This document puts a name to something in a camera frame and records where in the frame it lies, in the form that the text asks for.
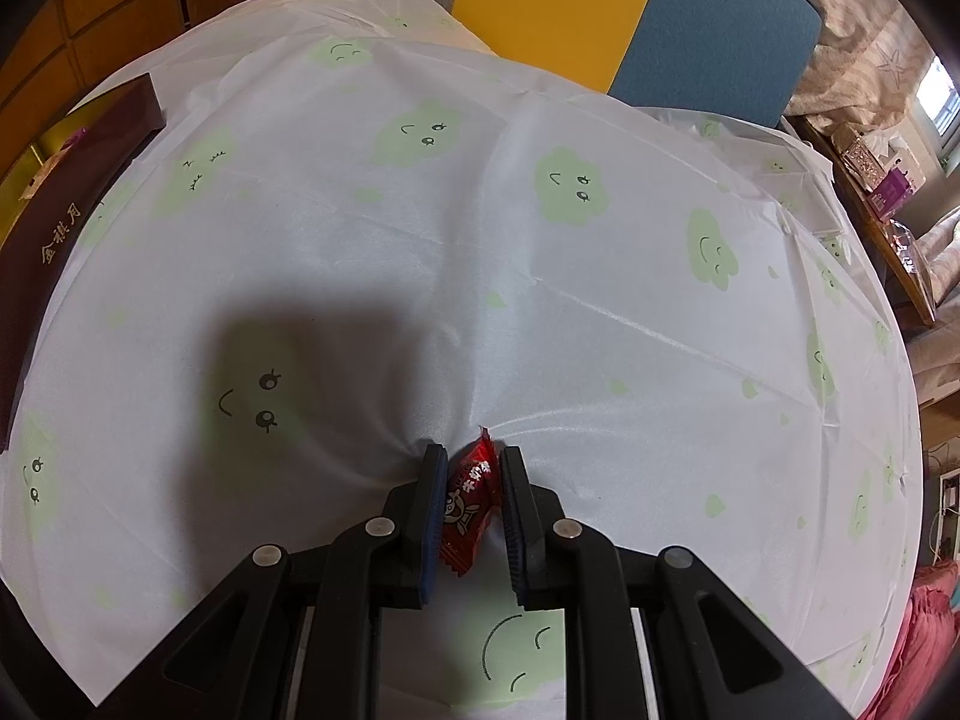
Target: blue cushion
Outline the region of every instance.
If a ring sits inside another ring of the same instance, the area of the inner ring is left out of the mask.
[[[649,0],[610,94],[772,127],[820,26],[806,0]]]

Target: cartoon eye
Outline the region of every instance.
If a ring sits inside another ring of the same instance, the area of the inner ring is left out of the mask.
[[[262,412],[259,412],[254,418],[253,421],[256,422],[257,427],[262,427],[267,433],[270,433],[272,427],[277,426],[277,418],[274,416],[274,413],[269,409],[264,409]]]
[[[278,379],[280,379],[280,374],[274,373],[274,370],[271,368],[270,373],[264,373],[260,377],[260,388],[273,389],[275,386],[277,386]]]

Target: window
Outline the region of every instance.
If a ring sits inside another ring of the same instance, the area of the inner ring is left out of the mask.
[[[933,58],[930,69],[920,81],[917,101],[936,130],[941,155],[945,155],[955,146],[960,129],[960,95],[937,57]]]

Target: metal screw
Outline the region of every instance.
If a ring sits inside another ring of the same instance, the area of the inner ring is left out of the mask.
[[[553,532],[560,538],[577,538],[584,531],[584,526],[575,519],[558,519],[553,523]]]
[[[666,560],[666,565],[672,568],[689,568],[693,565],[693,555],[683,547],[670,547],[664,553],[664,560]]]
[[[280,547],[275,547],[272,544],[264,544],[262,547],[253,550],[253,562],[257,565],[277,565],[281,557],[283,557],[283,553],[280,552]]]
[[[394,521],[390,517],[373,517],[367,520],[365,530],[371,536],[390,536],[395,530]]]

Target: starfish pattern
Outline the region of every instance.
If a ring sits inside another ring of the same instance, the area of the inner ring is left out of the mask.
[[[882,73],[888,73],[890,76],[893,76],[894,83],[899,87],[904,84],[904,74],[906,73],[906,67],[904,67],[904,60],[901,58],[901,51],[899,49],[894,49],[893,52],[887,53],[882,47],[877,46],[877,52],[883,57],[883,62],[877,65],[877,69]]]

